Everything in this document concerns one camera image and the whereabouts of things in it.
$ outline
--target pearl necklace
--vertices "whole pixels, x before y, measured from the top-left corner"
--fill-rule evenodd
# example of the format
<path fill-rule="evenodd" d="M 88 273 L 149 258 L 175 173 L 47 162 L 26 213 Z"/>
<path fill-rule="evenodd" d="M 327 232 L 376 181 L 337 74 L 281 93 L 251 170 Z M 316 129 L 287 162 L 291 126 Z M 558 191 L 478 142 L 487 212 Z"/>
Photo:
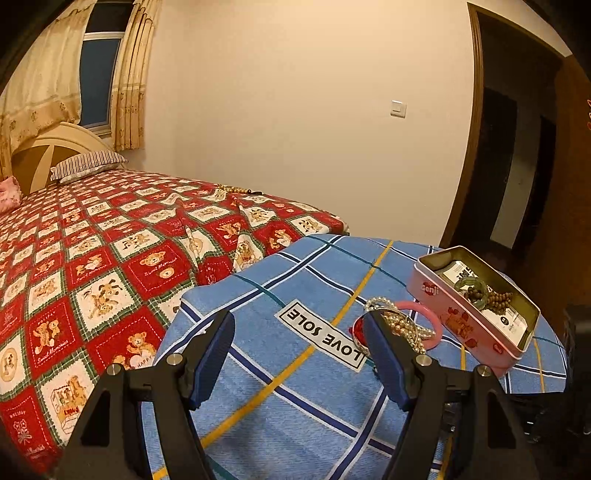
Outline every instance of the pearl necklace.
<path fill-rule="evenodd" d="M 365 304 L 365 311 L 377 310 L 382 313 L 386 324 L 394 335 L 402 336 L 417 353 L 425 353 L 423 340 L 435 336 L 435 331 L 417 325 L 408 315 L 403 314 L 396 304 L 386 297 L 373 297 Z"/>

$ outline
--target wooden beads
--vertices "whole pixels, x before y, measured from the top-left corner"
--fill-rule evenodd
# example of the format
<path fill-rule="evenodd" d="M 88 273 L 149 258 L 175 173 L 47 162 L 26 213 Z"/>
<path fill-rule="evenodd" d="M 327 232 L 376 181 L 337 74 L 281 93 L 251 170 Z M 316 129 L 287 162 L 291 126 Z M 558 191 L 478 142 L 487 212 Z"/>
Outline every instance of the wooden beads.
<path fill-rule="evenodd" d="M 247 193 L 247 194 L 254 194 L 254 195 L 261 195 L 262 192 L 253 192 L 251 189 L 243 189 L 241 187 L 230 187 L 228 185 L 220 185 L 218 187 L 220 190 L 224 190 L 228 193 Z"/>
<path fill-rule="evenodd" d="M 483 296 L 484 293 L 474 287 L 469 287 L 468 290 L 464 292 L 464 298 L 471 302 L 480 300 Z M 513 294 L 511 292 L 498 293 L 495 291 L 491 291 L 488 294 L 488 299 L 486 301 L 485 308 L 495 312 L 497 315 L 503 315 L 505 313 L 506 308 L 509 305 L 511 305 L 512 300 Z"/>

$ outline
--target light switch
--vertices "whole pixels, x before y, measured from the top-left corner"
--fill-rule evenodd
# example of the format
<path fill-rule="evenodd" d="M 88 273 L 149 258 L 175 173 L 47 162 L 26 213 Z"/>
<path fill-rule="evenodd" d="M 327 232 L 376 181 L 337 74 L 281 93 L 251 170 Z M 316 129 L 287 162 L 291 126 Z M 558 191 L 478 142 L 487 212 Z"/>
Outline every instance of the light switch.
<path fill-rule="evenodd" d="M 406 103 L 392 100 L 390 105 L 390 115 L 401 116 L 404 118 L 406 116 Z"/>

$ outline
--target striped pillow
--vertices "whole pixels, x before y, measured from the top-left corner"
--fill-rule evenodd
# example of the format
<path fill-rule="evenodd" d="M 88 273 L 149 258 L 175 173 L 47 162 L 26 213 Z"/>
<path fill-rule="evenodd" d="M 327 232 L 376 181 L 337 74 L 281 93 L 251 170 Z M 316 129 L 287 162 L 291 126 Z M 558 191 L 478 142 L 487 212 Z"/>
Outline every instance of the striped pillow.
<path fill-rule="evenodd" d="M 101 165 L 117 163 L 127 163 L 127 158 L 122 157 L 111 150 L 101 150 L 98 152 L 80 153 L 73 157 L 59 162 L 51 170 L 51 180 L 61 180 L 69 175 L 80 173 L 89 168 L 99 167 Z"/>
<path fill-rule="evenodd" d="M 110 163 L 108 165 L 99 165 L 98 167 L 92 167 L 92 168 L 89 168 L 88 170 L 79 171 L 77 173 L 73 173 L 72 175 L 66 175 L 65 177 L 63 177 L 59 181 L 59 183 L 60 183 L 60 185 L 68 185 L 69 183 L 73 183 L 77 180 L 85 179 L 86 177 L 96 175 L 97 173 L 100 173 L 102 171 L 114 170 L 116 168 L 119 168 L 119 164 L 117 164 L 117 163 Z"/>

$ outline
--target pink tin box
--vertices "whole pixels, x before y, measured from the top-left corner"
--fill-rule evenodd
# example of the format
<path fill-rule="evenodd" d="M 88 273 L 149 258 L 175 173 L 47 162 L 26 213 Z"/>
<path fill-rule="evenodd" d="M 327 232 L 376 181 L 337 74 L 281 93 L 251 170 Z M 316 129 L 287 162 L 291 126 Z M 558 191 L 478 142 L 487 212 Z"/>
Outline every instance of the pink tin box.
<path fill-rule="evenodd" d="M 503 316 L 477 310 L 453 285 L 461 276 L 477 276 L 500 293 L 513 293 Z M 539 308 L 515 285 L 465 247 L 420 257 L 408 283 L 409 293 L 430 308 L 456 339 L 482 364 L 503 376 L 527 350 Z"/>

